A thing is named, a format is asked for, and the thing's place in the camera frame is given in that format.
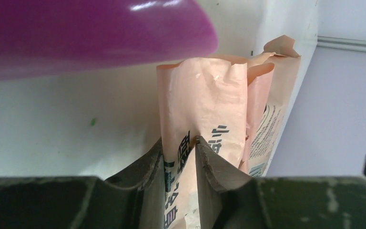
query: purple object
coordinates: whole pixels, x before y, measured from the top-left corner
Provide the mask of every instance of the purple object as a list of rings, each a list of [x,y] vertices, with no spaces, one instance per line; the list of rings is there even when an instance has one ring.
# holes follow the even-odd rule
[[[194,0],[0,0],[0,80],[205,56]]]

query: white panel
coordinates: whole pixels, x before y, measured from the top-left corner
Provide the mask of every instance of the white panel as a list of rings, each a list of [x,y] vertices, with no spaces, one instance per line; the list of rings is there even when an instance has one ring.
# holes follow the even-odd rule
[[[366,155],[366,54],[317,48],[269,176],[358,175]]]
[[[199,3],[218,52],[250,57],[282,34],[296,39],[303,60],[293,102],[316,46],[316,0]],[[106,178],[136,160],[160,136],[155,66],[0,82],[0,176]]]
[[[319,36],[366,41],[366,0],[320,0]]]

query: chinese characters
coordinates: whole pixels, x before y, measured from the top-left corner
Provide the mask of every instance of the chinese characters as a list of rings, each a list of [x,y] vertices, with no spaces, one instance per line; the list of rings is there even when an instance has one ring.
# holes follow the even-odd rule
[[[164,168],[164,170],[165,170],[165,189],[166,189],[166,192],[170,192],[172,189],[172,183],[174,182],[174,177],[172,177],[172,172],[167,171],[166,168],[173,168],[174,161],[173,162],[164,161],[164,164],[165,164],[165,168]]]
[[[208,145],[213,149],[213,151],[218,154],[220,152],[220,148],[222,147],[222,139],[215,139],[215,137],[220,137],[224,133],[228,133],[229,130],[226,129],[227,126],[225,125],[218,125],[216,129],[213,129],[211,131],[211,134],[213,134],[212,140],[208,141]]]
[[[179,188],[179,183],[176,184],[176,188],[174,189],[172,195],[168,197],[168,201],[166,202],[166,205],[165,205],[165,210],[167,210],[168,207],[170,207],[173,204],[174,200],[179,195],[179,192],[177,192],[178,188]],[[177,214],[177,206],[174,206],[165,215],[165,225],[163,226],[163,229],[168,229],[170,227],[170,225],[176,219],[176,214]]]
[[[190,130],[187,135],[183,138],[182,142],[179,145],[179,149],[177,150],[177,161],[179,166],[177,167],[177,173],[181,173],[184,166],[186,165],[187,158],[189,157],[189,153],[192,150],[190,147]]]

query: paper bag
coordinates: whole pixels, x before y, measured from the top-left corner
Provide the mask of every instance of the paper bag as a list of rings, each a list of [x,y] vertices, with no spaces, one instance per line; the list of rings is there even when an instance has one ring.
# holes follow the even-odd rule
[[[258,60],[266,59],[265,56],[260,56]],[[267,98],[270,91],[274,72],[273,63],[264,63],[255,65],[248,69],[247,81],[247,111],[246,111],[246,141],[244,153],[242,156],[239,169],[244,173],[249,172],[248,159],[250,155],[251,143],[256,136],[256,131],[263,117],[266,107]]]
[[[250,149],[248,174],[253,177],[261,176],[267,166],[294,88],[301,56],[293,46],[294,40],[285,35],[264,46],[263,55],[275,53],[265,63],[275,67],[266,109]]]
[[[200,226],[195,155],[191,153],[196,135],[204,136],[216,153],[239,166],[246,133],[247,61],[192,58],[157,67],[165,229]]]

